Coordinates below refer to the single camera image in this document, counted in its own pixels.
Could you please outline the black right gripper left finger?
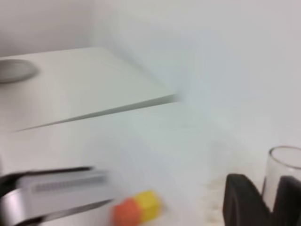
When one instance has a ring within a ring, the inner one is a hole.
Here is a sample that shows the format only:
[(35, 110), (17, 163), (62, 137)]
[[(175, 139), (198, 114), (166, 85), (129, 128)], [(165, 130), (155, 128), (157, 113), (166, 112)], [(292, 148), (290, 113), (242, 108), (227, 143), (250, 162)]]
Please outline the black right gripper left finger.
[(222, 213), (226, 226), (272, 225), (272, 213), (255, 185), (243, 174), (227, 175)]

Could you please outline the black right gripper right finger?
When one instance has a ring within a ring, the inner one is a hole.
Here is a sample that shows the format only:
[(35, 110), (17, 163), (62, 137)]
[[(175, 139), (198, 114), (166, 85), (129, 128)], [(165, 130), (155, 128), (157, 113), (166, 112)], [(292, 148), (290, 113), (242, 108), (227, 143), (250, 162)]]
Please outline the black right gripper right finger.
[(280, 178), (272, 213), (272, 225), (301, 225), (301, 182), (292, 176)]

